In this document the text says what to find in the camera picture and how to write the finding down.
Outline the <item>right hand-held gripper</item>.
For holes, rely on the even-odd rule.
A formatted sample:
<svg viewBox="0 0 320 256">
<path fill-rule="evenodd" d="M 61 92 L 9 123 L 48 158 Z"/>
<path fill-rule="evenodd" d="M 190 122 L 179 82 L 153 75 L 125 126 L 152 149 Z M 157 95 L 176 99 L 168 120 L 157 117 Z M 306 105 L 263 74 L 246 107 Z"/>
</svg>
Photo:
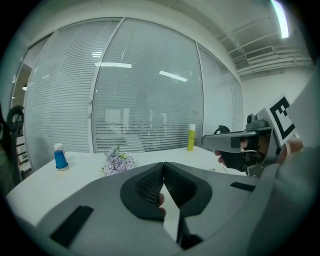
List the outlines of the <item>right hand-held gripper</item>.
<svg viewBox="0 0 320 256">
<path fill-rule="evenodd" d="M 205 135 L 201 144 L 208 151 L 220 151 L 227 168 L 260 177 L 267 166 L 277 162 L 283 145 L 296 131 L 288 115 L 289 106 L 287 97 L 281 95 L 270 106 L 249 114 L 243 131 Z M 259 137 L 269 137 L 265 155 L 257 151 Z M 248 149 L 241 148 L 245 139 Z"/>
</svg>

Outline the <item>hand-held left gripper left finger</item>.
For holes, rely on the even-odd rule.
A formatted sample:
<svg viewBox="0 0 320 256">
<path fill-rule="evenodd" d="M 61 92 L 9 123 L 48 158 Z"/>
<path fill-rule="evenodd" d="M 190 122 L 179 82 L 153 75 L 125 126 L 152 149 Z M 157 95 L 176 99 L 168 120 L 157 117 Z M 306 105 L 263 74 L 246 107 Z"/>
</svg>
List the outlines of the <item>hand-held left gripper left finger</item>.
<svg viewBox="0 0 320 256">
<path fill-rule="evenodd" d="M 159 208 L 163 164 L 96 179 L 53 207 L 38 229 L 79 254 L 177 254 Z"/>
</svg>

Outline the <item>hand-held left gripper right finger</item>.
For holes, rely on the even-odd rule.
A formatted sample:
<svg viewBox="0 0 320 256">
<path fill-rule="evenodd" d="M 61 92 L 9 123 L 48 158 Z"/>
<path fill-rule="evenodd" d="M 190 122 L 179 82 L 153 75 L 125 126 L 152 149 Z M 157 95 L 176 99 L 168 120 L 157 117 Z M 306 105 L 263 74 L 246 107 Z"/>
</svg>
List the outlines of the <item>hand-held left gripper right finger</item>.
<svg viewBox="0 0 320 256">
<path fill-rule="evenodd" d="M 164 162 L 163 181 L 179 209 L 176 243 L 189 249 L 213 235 L 254 191 L 255 177 L 226 174 Z"/>
</svg>

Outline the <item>person's right forearm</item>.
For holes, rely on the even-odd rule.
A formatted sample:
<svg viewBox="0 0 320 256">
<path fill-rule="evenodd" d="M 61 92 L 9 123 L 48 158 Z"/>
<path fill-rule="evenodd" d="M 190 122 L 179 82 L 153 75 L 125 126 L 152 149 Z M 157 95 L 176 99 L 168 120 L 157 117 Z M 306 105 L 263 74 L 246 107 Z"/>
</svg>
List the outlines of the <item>person's right forearm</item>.
<svg viewBox="0 0 320 256">
<path fill-rule="evenodd" d="M 301 151 L 303 147 L 304 145 L 299 138 L 291 138 L 287 140 L 280 151 L 276 163 L 283 163 L 288 156 Z"/>
</svg>

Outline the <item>person's right hand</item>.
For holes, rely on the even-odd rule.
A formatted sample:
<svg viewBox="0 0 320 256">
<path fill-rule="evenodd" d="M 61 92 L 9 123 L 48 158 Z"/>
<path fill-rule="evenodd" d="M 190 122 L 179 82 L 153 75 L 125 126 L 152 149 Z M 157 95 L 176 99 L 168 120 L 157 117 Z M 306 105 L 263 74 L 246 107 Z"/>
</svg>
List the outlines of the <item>person's right hand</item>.
<svg viewBox="0 0 320 256">
<path fill-rule="evenodd" d="M 267 153 L 269 142 L 270 142 L 270 138 L 268 136 L 266 136 L 266 137 L 260 136 L 258 138 L 258 144 L 257 144 L 256 149 L 261 155 L 264 156 Z M 249 148 L 248 139 L 242 140 L 240 143 L 240 147 L 242 149 L 248 149 Z M 218 157 L 218 160 L 217 160 L 218 163 L 223 164 L 224 166 L 226 165 L 220 151 L 215 150 L 214 155 Z"/>
</svg>

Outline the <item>person's left hand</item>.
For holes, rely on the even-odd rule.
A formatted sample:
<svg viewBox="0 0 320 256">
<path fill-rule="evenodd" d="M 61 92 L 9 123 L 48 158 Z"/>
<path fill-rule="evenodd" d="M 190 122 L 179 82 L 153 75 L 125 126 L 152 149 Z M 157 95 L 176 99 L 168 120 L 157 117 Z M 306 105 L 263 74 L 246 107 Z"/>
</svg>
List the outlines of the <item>person's left hand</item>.
<svg viewBox="0 0 320 256">
<path fill-rule="evenodd" d="M 159 194 L 159 199 L 158 199 L 158 208 L 160 209 L 161 213 L 162 213 L 162 216 L 165 218 L 166 217 L 166 214 L 167 214 L 167 211 L 165 208 L 163 208 L 163 204 L 165 202 L 165 196 L 160 193 Z"/>
</svg>

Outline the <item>black office chair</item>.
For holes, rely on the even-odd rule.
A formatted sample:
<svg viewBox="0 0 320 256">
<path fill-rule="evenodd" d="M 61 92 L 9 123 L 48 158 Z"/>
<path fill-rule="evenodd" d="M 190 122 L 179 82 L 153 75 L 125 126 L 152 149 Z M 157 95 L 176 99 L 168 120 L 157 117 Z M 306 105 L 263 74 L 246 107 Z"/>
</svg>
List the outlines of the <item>black office chair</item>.
<svg viewBox="0 0 320 256">
<path fill-rule="evenodd" d="M 21 134 L 24 125 L 24 107 L 21 105 L 14 106 L 7 114 L 6 120 L 2 114 L 2 107 L 0 104 L 0 145 L 4 149 L 8 160 L 12 166 L 13 181 L 18 185 L 21 181 L 21 172 L 19 169 L 18 155 L 17 155 L 17 139 Z"/>
<path fill-rule="evenodd" d="M 230 129 L 227 126 L 219 125 L 218 128 L 214 131 L 214 135 L 220 133 L 220 134 L 227 134 L 230 133 Z"/>
</svg>

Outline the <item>yellow spray bottle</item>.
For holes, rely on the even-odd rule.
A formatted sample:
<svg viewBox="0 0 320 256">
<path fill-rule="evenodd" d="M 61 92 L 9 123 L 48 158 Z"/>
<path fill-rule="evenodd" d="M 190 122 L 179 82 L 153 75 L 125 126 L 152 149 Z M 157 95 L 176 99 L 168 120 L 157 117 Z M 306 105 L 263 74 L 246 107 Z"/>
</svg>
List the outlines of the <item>yellow spray bottle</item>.
<svg viewBox="0 0 320 256">
<path fill-rule="evenodd" d="M 192 152 L 194 150 L 195 139 L 196 139 L 196 125 L 190 124 L 188 129 L 187 151 Z"/>
</svg>

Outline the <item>purple flower bouquet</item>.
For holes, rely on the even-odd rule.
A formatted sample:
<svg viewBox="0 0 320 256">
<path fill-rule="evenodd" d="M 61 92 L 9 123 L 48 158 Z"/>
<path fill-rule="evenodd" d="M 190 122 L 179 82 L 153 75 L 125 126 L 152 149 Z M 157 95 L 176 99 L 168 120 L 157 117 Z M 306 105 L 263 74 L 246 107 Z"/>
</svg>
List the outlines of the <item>purple flower bouquet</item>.
<svg viewBox="0 0 320 256">
<path fill-rule="evenodd" d="M 105 163 L 101 167 L 101 173 L 104 176 L 126 172 L 138 166 L 138 162 L 132 156 L 121 152 L 120 146 L 112 147 L 104 155 Z"/>
</svg>

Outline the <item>blue paper cup stack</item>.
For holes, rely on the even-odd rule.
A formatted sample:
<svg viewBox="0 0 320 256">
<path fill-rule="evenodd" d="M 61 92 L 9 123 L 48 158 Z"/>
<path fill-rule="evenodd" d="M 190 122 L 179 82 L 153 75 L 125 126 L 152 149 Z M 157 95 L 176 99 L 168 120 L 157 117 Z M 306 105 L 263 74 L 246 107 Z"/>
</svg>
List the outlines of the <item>blue paper cup stack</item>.
<svg viewBox="0 0 320 256">
<path fill-rule="evenodd" d="M 56 143 L 54 146 L 54 160 L 55 167 L 58 171 L 64 171 L 69 168 L 69 163 L 67 162 L 65 150 L 62 143 Z"/>
</svg>

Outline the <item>white window blinds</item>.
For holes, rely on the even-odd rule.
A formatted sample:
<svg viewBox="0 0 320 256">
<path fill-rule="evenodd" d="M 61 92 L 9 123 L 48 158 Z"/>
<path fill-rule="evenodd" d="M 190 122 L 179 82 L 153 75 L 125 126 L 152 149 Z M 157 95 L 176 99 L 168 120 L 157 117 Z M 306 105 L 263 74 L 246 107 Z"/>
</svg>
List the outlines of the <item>white window blinds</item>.
<svg viewBox="0 0 320 256">
<path fill-rule="evenodd" d="M 203 128 L 203 85 L 196 43 L 172 29 L 126 19 L 100 64 L 92 106 L 96 153 L 184 148 Z"/>
</svg>

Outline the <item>ceiling air vent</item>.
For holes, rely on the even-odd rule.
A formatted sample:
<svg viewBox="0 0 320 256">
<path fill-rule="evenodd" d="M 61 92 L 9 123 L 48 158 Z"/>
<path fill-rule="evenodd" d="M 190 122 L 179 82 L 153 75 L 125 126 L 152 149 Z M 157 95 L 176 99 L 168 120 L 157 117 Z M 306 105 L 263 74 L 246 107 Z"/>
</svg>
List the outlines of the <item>ceiling air vent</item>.
<svg viewBox="0 0 320 256">
<path fill-rule="evenodd" d="M 251 62 L 257 59 L 272 56 L 274 54 L 275 54 L 274 48 L 272 46 L 268 46 L 268 47 L 260 48 L 255 51 L 246 53 L 245 58 L 248 62 Z"/>
</svg>

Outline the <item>ceiling light strip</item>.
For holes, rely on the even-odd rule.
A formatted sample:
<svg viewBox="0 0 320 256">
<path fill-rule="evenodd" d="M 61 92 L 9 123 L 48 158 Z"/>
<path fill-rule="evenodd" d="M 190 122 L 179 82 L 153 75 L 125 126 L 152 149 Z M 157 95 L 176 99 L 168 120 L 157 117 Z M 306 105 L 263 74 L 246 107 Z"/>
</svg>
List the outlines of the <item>ceiling light strip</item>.
<svg viewBox="0 0 320 256">
<path fill-rule="evenodd" d="M 285 10 L 282 4 L 279 3 L 277 0 L 270 0 L 270 2 L 273 6 L 273 9 L 276 13 L 276 16 L 279 22 L 281 38 L 286 39 L 289 37 L 289 28 L 288 28 L 288 22 L 287 22 Z"/>
</svg>

